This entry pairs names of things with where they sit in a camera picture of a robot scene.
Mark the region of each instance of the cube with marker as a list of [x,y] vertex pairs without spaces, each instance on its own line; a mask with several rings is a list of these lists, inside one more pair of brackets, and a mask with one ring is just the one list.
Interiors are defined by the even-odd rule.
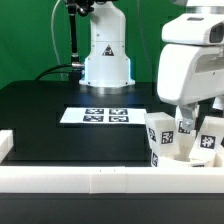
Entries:
[[206,166],[213,166],[216,153],[220,149],[223,137],[224,119],[218,117],[205,117],[189,155],[191,161],[206,161]]
[[145,114],[150,148],[157,156],[173,156],[180,153],[175,119],[166,113]]

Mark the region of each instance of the black platform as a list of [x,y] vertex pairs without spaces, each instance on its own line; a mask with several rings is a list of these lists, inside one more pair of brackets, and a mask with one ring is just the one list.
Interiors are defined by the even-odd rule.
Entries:
[[69,82],[21,81],[0,91],[0,128],[13,129],[15,147],[3,165],[149,166],[145,125],[60,124],[67,107],[173,110],[152,84],[130,93],[98,95]]
[[[159,101],[153,84],[99,96],[68,82],[14,82],[0,90],[0,129],[15,136],[1,165],[150,165],[144,125],[61,125],[67,106],[175,111]],[[203,114],[211,114],[207,102]],[[222,224],[223,214],[223,194],[0,194],[2,224]]]

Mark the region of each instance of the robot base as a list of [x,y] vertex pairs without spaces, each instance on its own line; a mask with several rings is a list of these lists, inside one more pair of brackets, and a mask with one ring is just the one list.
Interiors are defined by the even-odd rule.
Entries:
[[81,91],[87,91],[91,93],[101,94],[101,95],[112,95],[112,94],[122,94],[127,92],[135,91],[135,84],[122,86],[122,87],[94,87],[88,85],[80,84]]

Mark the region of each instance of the black cable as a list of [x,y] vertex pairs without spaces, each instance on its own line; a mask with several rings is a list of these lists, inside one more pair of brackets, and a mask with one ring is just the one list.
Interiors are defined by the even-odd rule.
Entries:
[[50,75],[50,74],[65,74],[65,73],[69,73],[69,71],[68,72],[46,72],[46,73],[44,73],[39,79],[35,79],[36,81],[39,81],[42,77],[44,77],[44,76],[46,76],[46,75]]
[[61,68],[72,68],[72,65],[71,64],[63,64],[63,65],[57,65],[53,68],[49,68],[47,69],[46,71],[42,72],[40,75],[38,75],[35,80],[38,81],[40,80],[43,76],[45,76],[45,74],[49,74],[50,72],[53,72],[57,69],[61,69]]

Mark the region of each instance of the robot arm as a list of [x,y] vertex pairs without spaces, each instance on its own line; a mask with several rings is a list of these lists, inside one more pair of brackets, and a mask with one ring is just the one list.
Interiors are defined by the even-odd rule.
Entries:
[[184,128],[194,128],[197,102],[224,94],[224,1],[173,1],[187,4],[187,13],[166,24],[158,94],[180,106]]

